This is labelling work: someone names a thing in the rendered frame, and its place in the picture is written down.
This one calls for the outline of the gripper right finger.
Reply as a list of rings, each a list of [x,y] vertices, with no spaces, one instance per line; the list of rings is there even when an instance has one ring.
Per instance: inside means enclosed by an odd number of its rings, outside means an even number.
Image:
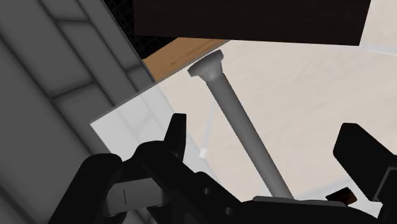
[[[368,200],[382,203],[377,219],[397,224],[397,155],[357,123],[343,123],[333,156]]]

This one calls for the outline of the small brown block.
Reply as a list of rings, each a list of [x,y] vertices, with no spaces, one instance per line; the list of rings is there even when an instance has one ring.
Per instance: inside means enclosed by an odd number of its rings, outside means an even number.
[[[327,200],[342,202],[346,206],[355,203],[358,199],[349,187],[344,187],[336,192],[333,192],[325,197]]]

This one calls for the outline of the grey pole with flared foot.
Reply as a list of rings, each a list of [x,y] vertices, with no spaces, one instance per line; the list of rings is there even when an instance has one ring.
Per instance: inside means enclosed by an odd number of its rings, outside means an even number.
[[[285,180],[223,72],[223,59],[222,51],[216,50],[196,61],[188,73],[205,81],[271,195],[292,199]]]

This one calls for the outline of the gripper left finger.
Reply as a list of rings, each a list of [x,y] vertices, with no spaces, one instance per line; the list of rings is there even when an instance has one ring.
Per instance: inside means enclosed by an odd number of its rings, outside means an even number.
[[[186,115],[172,115],[162,141],[140,144],[123,161],[86,158],[48,224],[122,224],[127,211],[148,208],[157,224],[241,224],[240,201],[184,163]]]

